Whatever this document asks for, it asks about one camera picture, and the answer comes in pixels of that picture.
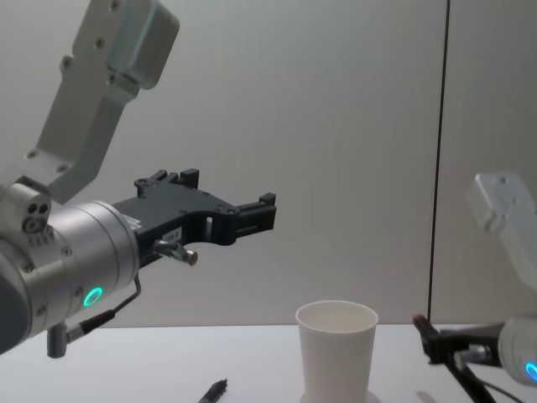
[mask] white sticker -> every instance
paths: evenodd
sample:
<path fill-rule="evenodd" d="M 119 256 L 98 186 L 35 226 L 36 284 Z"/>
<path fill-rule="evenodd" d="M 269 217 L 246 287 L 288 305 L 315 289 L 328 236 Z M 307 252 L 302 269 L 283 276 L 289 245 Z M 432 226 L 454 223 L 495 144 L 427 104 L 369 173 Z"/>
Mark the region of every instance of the white sticker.
<path fill-rule="evenodd" d="M 183 228 L 179 227 L 179 228 L 176 228 L 176 229 L 174 229 L 173 231 L 171 231 L 169 233 L 166 233 L 162 237 L 162 240 L 166 241 L 166 242 L 173 243 L 173 242 L 179 242 L 182 237 L 183 237 Z"/>
<path fill-rule="evenodd" d="M 136 218 L 126 216 L 125 214 L 123 214 L 123 216 L 127 220 L 128 225 L 131 226 L 131 229 L 140 229 L 140 228 L 142 228 L 142 222 L 140 220 L 137 220 Z"/>

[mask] white cup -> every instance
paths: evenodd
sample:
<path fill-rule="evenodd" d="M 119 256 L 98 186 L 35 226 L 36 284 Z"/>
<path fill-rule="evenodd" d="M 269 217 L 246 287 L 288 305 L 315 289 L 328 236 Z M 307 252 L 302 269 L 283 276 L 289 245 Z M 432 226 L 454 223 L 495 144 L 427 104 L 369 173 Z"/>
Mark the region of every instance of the white cup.
<path fill-rule="evenodd" d="M 296 312 L 304 366 L 303 403 L 365 403 L 377 313 L 346 301 L 319 301 Z"/>

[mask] white wall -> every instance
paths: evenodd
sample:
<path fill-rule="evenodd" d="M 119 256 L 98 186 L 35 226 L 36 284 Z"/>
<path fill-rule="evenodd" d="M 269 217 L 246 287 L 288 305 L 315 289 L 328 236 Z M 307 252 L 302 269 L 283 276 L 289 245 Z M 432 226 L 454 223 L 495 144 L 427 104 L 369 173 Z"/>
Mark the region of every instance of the white wall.
<path fill-rule="evenodd" d="M 501 243 L 464 193 L 477 172 L 515 171 L 537 196 L 537 3 L 454 0 L 446 74 L 432 317 L 490 322 L 531 311 Z"/>
<path fill-rule="evenodd" d="M 275 192 L 279 214 L 231 248 L 196 245 L 194 269 L 143 270 L 114 326 L 287 323 L 319 299 L 383 322 L 425 311 L 445 0 L 163 3 L 181 21 L 169 64 L 76 200 L 198 168 L 230 202 Z M 3 2 L 0 165 L 37 139 L 86 5 Z"/>

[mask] table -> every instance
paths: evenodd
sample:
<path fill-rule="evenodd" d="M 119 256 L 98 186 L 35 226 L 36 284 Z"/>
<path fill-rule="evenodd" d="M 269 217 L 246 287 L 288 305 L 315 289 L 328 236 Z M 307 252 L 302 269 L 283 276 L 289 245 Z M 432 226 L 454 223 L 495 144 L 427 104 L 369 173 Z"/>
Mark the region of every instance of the table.
<path fill-rule="evenodd" d="M 1 402 L 196 403 L 225 378 L 221 403 L 299 403 L 304 390 L 295 326 L 99 329 L 59 360 L 45 344 L 42 334 L 0 356 Z M 501 369 L 474 369 L 537 401 Z M 427 364 L 410 325 L 378 327 L 369 389 L 368 403 L 470 403 L 445 368 Z"/>

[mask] pen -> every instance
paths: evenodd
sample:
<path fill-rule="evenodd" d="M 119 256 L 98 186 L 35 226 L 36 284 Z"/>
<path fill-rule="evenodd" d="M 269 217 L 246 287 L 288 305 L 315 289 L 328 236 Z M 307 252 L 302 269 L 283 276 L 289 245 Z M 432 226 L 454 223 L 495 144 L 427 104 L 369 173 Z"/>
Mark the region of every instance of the pen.
<path fill-rule="evenodd" d="M 216 403 L 220 400 L 226 389 L 227 379 L 216 382 L 211 386 L 209 391 L 205 393 L 205 396 L 201 398 L 200 403 Z"/>

